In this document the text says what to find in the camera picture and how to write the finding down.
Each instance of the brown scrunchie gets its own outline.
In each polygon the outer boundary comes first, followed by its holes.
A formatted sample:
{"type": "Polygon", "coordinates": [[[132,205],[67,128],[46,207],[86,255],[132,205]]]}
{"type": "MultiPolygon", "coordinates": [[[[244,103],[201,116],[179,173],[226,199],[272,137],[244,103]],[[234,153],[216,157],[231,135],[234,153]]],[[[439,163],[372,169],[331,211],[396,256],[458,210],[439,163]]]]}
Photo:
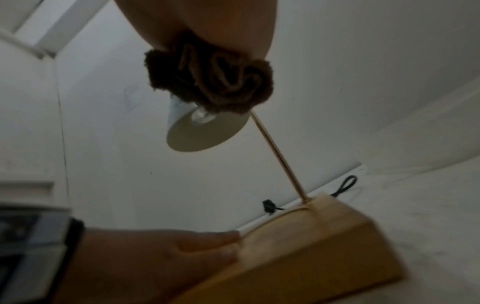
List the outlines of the brown scrunchie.
{"type": "Polygon", "coordinates": [[[169,90],[211,113],[244,114],[266,101],[274,90],[267,61],[249,60],[192,33],[182,36],[171,51],[147,52],[145,66],[154,89],[169,90]]]}

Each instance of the wooden lamp base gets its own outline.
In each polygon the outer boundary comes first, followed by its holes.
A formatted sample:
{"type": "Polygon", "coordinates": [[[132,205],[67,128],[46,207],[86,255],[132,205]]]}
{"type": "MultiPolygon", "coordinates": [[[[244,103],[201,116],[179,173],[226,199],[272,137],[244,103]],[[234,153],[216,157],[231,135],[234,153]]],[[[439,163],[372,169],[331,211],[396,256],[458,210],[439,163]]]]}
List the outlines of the wooden lamp base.
{"type": "Polygon", "coordinates": [[[247,233],[239,262],[174,304],[307,304],[400,279],[403,273],[371,219],[322,194],[247,233]]]}

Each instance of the white lamp shade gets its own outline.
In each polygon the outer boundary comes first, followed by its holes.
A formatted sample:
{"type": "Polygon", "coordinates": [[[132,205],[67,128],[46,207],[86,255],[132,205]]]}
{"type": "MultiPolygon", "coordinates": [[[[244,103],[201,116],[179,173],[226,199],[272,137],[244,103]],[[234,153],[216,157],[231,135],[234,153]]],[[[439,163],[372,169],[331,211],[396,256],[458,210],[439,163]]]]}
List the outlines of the white lamp shade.
{"type": "Polygon", "coordinates": [[[198,109],[195,103],[170,96],[166,142],[172,149],[195,152],[214,147],[238,133],[250,117],[250,113],[219,113],[215,118],[199,123],[192,119],[192,114],[198,109]]]}

